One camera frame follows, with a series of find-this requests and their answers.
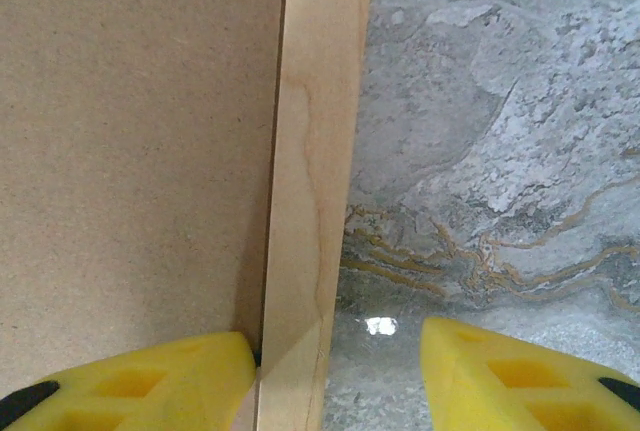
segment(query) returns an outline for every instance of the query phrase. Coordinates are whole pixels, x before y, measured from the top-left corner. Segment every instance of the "gray marble surface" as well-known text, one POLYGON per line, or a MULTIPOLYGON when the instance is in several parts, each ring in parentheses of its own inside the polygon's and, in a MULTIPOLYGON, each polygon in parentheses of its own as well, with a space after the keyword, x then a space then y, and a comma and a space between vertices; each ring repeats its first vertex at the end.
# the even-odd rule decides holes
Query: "gray marble surface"
POLYGON ((327 429, 429 429, 429 313, 638 379, 639 240, 640 0, 372 0, 327 429))

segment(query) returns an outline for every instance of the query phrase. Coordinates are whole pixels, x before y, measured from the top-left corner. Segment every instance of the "black rubber edge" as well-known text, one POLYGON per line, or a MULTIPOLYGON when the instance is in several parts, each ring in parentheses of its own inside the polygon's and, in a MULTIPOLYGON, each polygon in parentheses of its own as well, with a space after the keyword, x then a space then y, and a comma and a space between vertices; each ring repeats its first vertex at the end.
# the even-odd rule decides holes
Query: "black rubber edge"
POLYGON ((640 388, 614 378, 600 378, 598 382, 640 413, 640 388))
POLYGON ((0 399, 0 431, 11 426, 59 389, 60 383, 57 381, 43 381, 0 399))

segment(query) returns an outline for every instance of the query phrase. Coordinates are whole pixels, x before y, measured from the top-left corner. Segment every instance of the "wooden strip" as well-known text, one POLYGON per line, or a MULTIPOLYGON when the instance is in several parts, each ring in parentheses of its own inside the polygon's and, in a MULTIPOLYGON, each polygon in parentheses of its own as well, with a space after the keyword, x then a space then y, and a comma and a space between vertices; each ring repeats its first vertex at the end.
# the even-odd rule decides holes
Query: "wooden strip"
POLYGON ((369 0, 286 0, 259 431, 316 430, 369 0))

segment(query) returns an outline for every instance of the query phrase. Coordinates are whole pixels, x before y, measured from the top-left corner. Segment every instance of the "brown fiberboard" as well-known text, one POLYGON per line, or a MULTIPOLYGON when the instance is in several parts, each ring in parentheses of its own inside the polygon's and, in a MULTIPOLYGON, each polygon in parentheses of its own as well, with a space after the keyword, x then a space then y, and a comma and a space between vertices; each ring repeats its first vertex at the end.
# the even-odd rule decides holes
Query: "brown fiberboard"
POLYGON ((258 431, 316 431, 369 0, 285 0, 258 431))
POLYGON ((281 0, 2 0, 0 394, 260 335, 281 0))

